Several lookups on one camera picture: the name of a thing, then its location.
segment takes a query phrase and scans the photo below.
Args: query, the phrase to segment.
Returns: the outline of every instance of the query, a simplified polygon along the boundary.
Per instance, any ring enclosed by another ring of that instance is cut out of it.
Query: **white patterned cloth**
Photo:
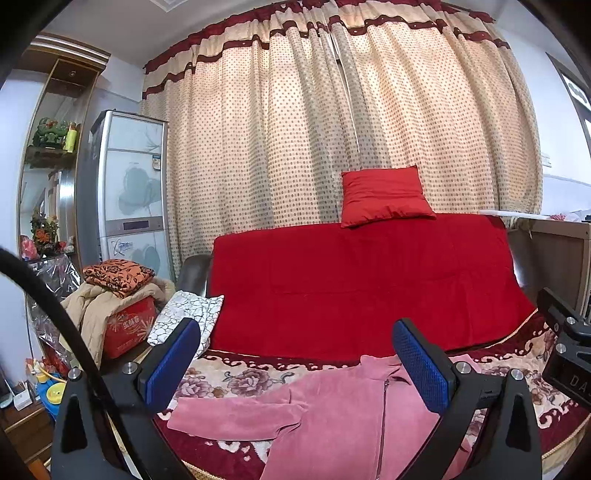
[[[148,343],[152,346],[164,343],[176,326],[185,317],[189,317],[198,322],[201,329],[201,343],[194,358],[200,357],[209,347],[209,336],[222,309],[222,303],[223,295],[208,299],[188,291],[176,292],[156,318],[148,335]]]

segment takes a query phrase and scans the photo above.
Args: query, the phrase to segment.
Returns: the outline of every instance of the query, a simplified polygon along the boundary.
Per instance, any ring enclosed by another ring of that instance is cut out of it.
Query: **pink jacket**
[[[453,359],[476,365],[467,355]],[[436,425],[397,356],[306,375],[259,397],[179,398],[168,428],[213,440],[275,439],[261,480],[394,480]],[[466,442],[445,479],[468,459]]]

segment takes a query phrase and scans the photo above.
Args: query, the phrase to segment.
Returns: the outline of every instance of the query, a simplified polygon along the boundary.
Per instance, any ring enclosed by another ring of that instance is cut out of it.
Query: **wooden dresser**
[[[0,410],[0,427],[27,465],[37,459],[45,463],[51,457],[53,420],[41,402],[21,411],[13,405],[3,408]]]

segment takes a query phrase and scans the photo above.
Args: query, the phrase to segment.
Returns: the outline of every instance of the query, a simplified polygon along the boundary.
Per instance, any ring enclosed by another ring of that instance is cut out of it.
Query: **black leather sofa arm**
[[[188,257],[178,274],[177,290],[207,296],[207,278],[212,267],[212,256],[208,254]]]

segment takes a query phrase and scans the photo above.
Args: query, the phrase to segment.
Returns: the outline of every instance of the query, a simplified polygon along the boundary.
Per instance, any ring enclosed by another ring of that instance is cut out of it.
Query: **beige coat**
[[[109,317],[146,297],[153,297],[156,308],[161,310],[173,296],[174,290],[174,284],[170,280],[154,277],[152,282],[133,295],[120,299],[104,287],[84,282],[61,305],[80,330],[84,343],[99,367]],[[60,337],[60,343],[70,350],[63,337]]]

